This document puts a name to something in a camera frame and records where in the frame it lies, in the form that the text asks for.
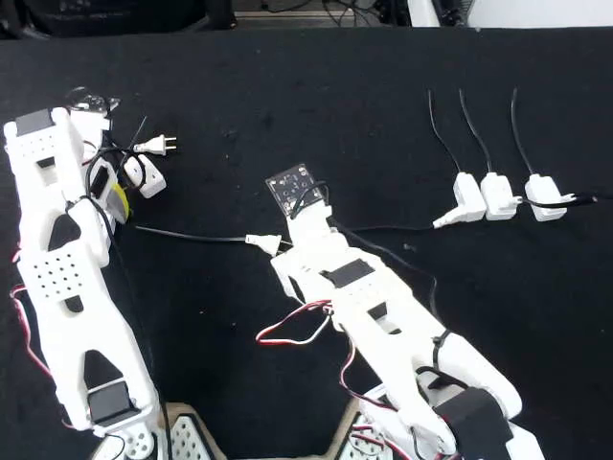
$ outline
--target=circuit board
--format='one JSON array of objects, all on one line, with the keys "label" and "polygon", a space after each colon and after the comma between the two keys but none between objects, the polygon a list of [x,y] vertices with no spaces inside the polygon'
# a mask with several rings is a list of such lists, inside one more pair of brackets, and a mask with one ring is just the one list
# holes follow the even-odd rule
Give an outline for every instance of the circuit board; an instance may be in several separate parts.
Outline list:
[{"label": "circuit board", "polygon": [[[300,199],[303,192],[314,183],[315,180],[304,163],[266,179],[270,193],[275,197],[286,217],[291,215],[296,201]],[[305,195],[302,206],[310,206],[323,198],[321,190],[313,189]]]}]

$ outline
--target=white wire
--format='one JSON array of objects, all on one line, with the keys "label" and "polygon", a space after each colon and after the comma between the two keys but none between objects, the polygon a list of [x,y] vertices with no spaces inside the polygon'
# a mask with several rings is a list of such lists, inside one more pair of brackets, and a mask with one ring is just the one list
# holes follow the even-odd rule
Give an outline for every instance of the white wire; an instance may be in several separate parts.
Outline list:
[{"label": "white wire", "polygon": [[317,328],[317,330],[313,333],[313,335],[305,340],[294,340],[292,338],[261,338],[257,339],[259,343],[271,344],[271,345],[307,345],[315,340],[319,334],[326,328],[329,323],[329,316],[326,316],[326,319],[322,322],[322,324]]},{"label": "white wire", "polygon": [[[302,311],[313,311],[316,309],[323,309],[327,314],[326,319],[322,322],[322,324],[317,328],[317,330],[307,339],[305,340],[294,340],[292,338],[263,338],[268,333],[274,331],[278,327],[280,327],[285,321],[287,321],[292,316],[302,312]],[[315,340],[319,334],[326,328],[329,323],[330,315],[332,312],[332,307],[329,305],[329,300],[321,300],[318,302],[311,302],[309,304],[303,304],[298,307],[296,310],[293,310],[290,314],[288,314],[281,321],[273,324],[272,326],[268,326],[267,328],[262,329],[256,335],[256,341],[260,344],[264,345],[307,345]]]}]

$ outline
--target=two-prong plug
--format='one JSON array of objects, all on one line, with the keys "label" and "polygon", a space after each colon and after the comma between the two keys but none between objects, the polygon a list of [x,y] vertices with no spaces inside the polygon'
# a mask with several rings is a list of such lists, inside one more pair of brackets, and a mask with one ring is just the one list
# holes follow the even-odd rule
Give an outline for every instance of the two-prong plug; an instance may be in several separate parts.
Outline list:
[{"label": "two-prong plug", "polygon": [[132,149],[136,153],[152,153],[154,155],[166,156],[167,150],[176,150],[176,145],[170,144],[174,142],[176,142],[176,137],[166,137],[164,134],[160,134],[142,144],[136,144]]}]

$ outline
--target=red wire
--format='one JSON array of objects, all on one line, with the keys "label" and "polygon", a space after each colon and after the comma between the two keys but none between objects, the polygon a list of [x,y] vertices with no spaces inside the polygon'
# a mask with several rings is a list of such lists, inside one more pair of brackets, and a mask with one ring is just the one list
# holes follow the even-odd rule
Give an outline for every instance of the red wire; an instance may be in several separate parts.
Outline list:
[{"label": "red wire", "polygon": [[391,441],[386,440],[385,445],[391,450],[393,450],[400,458],[402,458],[402,460],[411,460],[411,457],[409,457],[404,450],[399,448],[396,444],[392,443]]},{"label": "red wire", "polygon": [[268,326],[267,328],[262,329],[256,335],[256,342],[258,342],[261,345],[302,345],[303,343],[301,343],[301,342],[307,343],[310,339],[315,338],[316,335],[319,332],[321,332],[321,329],[324,327],[324,324],[328,323],[329,318],[327,318],[325,320],[325,322],[322,323],[322,325],[320,326],[318,331],[315,333],[315,335],[313,335],[311,338],[309,338],[307,340],[299,341],[299,340],[292,340],[292,339],[287,339],[287,338],[265,338],[265,337],[267,335],[269,335],[270,333],[272,333],[273,331],[275,331],[276,329],[280,328],[292,316],[295,316],[296,314],[302,313],[303,311],[313,311],[313,310],[317,310],[317,309],[320,309],[320,308],[328,307],[330,302],[331,302],[330,300],[318,300],[316,302],[311,302],[309,304],[301,305],[300,307],[298,307],[296,310],[292,311],[290,314],[288,314],[284,319],[282,319],[278,323],[273,324],[272,326]]},{"label": "red wire", "polygon": [[404,450],[402,450],[399,446],[397,446],[392,441],[388,441],[385,438],[383,438],[383,442],[381,442],[378,439],[371,438],[369,436],[364,436],[363,434],[354,434],[354,433],[352,434],[352,438],[361,439],[362,441],[366,441],[367,443],[375,444],[382,448],[387,446],[388,448],[393,450],[400,458],[402,458],[402,460],[411,460],[411,457],[409,457],[408,454]]},{"label": "red wire", "polygon": [[51,374],[51,371],[49,370],[49,368],[34,353],[32,348],[30,348],[30,341],[31,341],[31,338],[32,338],[32,331],[30,330],[30,323],[28,322],[28,316],[26,315],[26,311],[24,310],[23,304],[21,303],[21,301],[17,297],[15,297],[15,294],[18,294],[19,292],[24,292],[24,291],[26,291],[26,287],[25,286],[17,285],[13,289],[11,289],[11,292],[10,292],[9,296],[12,299],[12,302],[14,304],[15,309],[17,310],[17,316],[19,317],[19,322],[21,323],[21,328],[23,330],[24,339],[25,339],[25,342],[26,342],[25,343],[26,344],[26,352],[28,353],[28,356],[34,362],[34,364],[47,377],[49,377],[50,379],[53,379],[53,375]]},{"label": "red wire", "polygon": [[378,439],[371,438],[369,436],[364,436],[363,434],[352,434],[352,438],[361,439],[362,441],[366,441],[371,444],[376,444],[377,446],[385,447],[385,443],[379,441]]},{"label": "red wire", "polygon": [[340,373],[340,376],[339,376],[339,383],[340,383],[340,385],[343,388],[345,388],[349,392],[350,395],[352,395],[355,398],[358,398],[359,400],[366,401],[368,403],[374,404],[377,407],[382,407],[384,409],[389,409],[389,410],[393,410],[393,411],[397,412],[397,410],[394,407],[391,407],[388,404],[385,404],[385,403],[377,401],[377,400],[373,400],[373,399],[371,399],[371,398],[369,398],[367,396],[360,395],[359,393],[354,392],[345,383],[345,373],[350,368],[350,366],[353,363],[353,360],[355,359],[355,345],[353,344],[353,341],[352,341],[352,339],[349,336],[348,336],[348,339],[349,339],[349,343],[350,343],[350,350],[349,350],[349,354],[347,355],[347,358],[345,359],[345,362],[343,363],[343,367],[341,367],[341,373]]}]

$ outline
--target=yellow component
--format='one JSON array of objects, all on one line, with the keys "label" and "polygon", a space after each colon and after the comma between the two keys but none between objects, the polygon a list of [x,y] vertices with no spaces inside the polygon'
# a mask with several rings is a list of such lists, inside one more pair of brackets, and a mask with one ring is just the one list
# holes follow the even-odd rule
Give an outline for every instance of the yellow component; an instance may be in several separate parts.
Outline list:
[{"label": "yellow component", "polygon": [[124,189],[122,189],[121,185],[119,185],[118,183],[113,184],[113,190],[115,191],[119,199],[122,201],[122,204],[124,205],[124,215],[125,215],[125,219],[127,220],[127,218],[130,215],[130,205],[127,202],[127,196],[125,195],[125,191]]}]

